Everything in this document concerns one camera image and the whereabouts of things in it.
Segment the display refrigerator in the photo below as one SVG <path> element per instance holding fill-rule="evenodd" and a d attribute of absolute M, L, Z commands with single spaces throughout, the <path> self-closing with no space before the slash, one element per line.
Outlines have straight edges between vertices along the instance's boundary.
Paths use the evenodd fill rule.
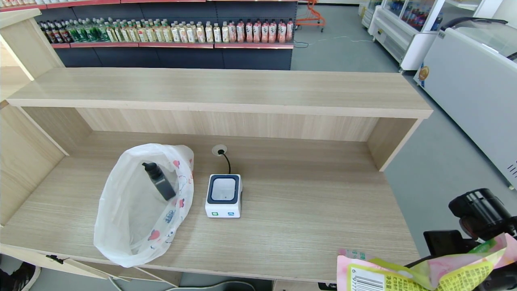
<path fill-rule="evenodd" d="M 517 29 L 506 23 L 462 18 L 443 26 L 414 79 L 517 185 Z"/>
<path fill-rule="evenodd" d="M 383 0 L 368 33 L 399 62 L 400 71 L 417 70 L 443 24 L 459 17 L 492 18 L 502 1 Z"/>

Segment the wooden panel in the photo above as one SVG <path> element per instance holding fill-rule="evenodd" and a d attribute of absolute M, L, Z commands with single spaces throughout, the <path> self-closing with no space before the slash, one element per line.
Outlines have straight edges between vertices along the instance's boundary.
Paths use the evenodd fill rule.
<path fill-rule="evenodd" d="M 175 271 L 167 271 L 167 270 L 158 270 L 158 269 L 149 269 L 149 268 L 139 268 L 135 267 L 142 272 L 145 272 L 154 278 L 167 282 L 174 287 L 179 287 L 179 283 L 181 281 L 181 276 L 183 275 L 182 272 L 175 272 Z"/>
<path fill-rule="evenodd" d="M 0 115 L 0 223 L 5 225 L 64 154 L 18 108 L 7 105 Z"/>
<path fill-rule="evenodd" d="M 148 281 L 162 281 L 160 279 L 155 278 L 143 272 L 137 268 L 124 268 L 119 265 L 110 265 L 110 264 L 100 264 L 100 263 L 92 263 L 89 261 L 79 261 L 82 264 L 90 266 L 94 269 L 102 271 L 112 277 L 119 278 L 122 280 L 127 279 L 138 279 L 138 280 L 148 280 Z"/>
<path fill-rule="evenodd" d="M 396 73 L 58 68 L 11 97 L 16 106 L 427 118 Z"/>
<path fill-rule="evenodd" d="M 422 119 L 379 119 L 368 139 L 368 147 L 379 171 L 388 167 L 421 122 Z"/>
<path fill-rule="evenodd" d="M 20 67 L 0 67 L 0 100 L 5 100 L 29 82 Z"/>
<path fill-rule="evenodd" d="M 23 110 L 67 155 L 92 133 L 90 126 L 75 108 L 24 107 Z"/>
<path fill-rule="evenodd" d="M 93 132 L 65 157 L 3 228 L 2 243 L 107 262 L 92 244 L 99 197 L 119 156 L 149 142 L 194 151 L 194 196 L 170 249 L 143 268 L 328 282 L 339 248 L 399 265 L 419 258 L 365 142 L 116 132 Z M 204 209 L 210 174 L 227 171 L 211 153 L 219 143 L 242 175 L 239 219 L 209 219 Z"/>
<path fill-rule="evenodd" d="M 321 291 L 318 283 L 276 280 L 273 291 Z"/>
<path fill-rule="evenodd" d="M 0 41 L 31 81 L 52 68 L 65 67 L 34 19 L 2 28 Z"/>
<path fill-rule="evenodd" d="M 72 259 L 66 259 L 63 264 L 53 261 L 44 254 L 40 254 L 31 250 L 17 249 L 8 245 L 0 245 L 0 253 L 26 261 L 29 264 L 39 266 L 41 268 L 52 269 L 61 272 L 67 272 L 93 278 L 107 279 L 108 276 L 93 268 L 82 265 Z"/>
<path fill-rule="evenodd" d="M 19 67 L 11 53 L 0 42 L 0 67 Z"/>
<path fill-rule="evenodd" d="M 78 108 L 93 130 L 366 141 L 377 118 Z"/>

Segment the plastic bag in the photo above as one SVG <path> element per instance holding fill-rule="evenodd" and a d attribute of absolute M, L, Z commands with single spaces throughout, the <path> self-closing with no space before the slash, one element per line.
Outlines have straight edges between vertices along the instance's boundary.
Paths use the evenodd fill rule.
<path fill-rule="evenodd" d="M 183 222 L 194 194 L 194 153 L 185 145 L 148 143 L 125 151 L 108 176 L 99 201 L 94 245 L 129 268 L 163 255 Z M 166 201 L 142 163 L 154 162 L 173 185 Z"/>

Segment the white label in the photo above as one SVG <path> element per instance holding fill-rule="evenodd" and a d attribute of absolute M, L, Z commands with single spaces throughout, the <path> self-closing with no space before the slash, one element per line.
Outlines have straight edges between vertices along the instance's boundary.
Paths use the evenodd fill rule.
<path fill-rule="evenodd" d="M 384 289 L 385 276 L 363 269 L 351 267 L 351 289 L 352 291 L 386 291 Z"/>

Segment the gray floor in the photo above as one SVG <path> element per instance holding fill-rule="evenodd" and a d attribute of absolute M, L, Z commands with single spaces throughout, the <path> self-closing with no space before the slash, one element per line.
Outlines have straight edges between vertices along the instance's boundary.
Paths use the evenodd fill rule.
<path fill-rule="evenodd" d="M 300 5 L 298 15 L 306 7 Z M 357 7 L 317 6 L 327 25 L 323 33 L 316 27 L 306 26 L 297 31 L 295 40 L 310 45 L 295 49 L 293 70 L 320 71 L 376 71 L 396 72 L 397 63 L 360 25 Z M 434 229 L 459 229 L 458 219 L 448 210 L 451 199 L 469 190 L 488 187 L 506 205 L 512 215 L 517 214 L 516 192 L 508 190 L 503 180 L 486 158 L 466 138 L 420 89 L 422 96 L 435 109 L 431 117 L 416 130 L 405 147 L 391 162 L 386 177 L 397 198 L 400 209 L 413 235 L 418 251 L 428 255 L 422 232 Z M 4 258 L 1 267 L 13 270 L 19 261 Z M 214 284 L 224 277 L 186 274 L 182 285 Z M 138 281 L 121 282 L 125 291 L 158 291 L 166 284 Z M 267 290 L 268 283 L 257 283 Z M 106 280 L 43 270 L 33 291 L 115 290 Z"/>

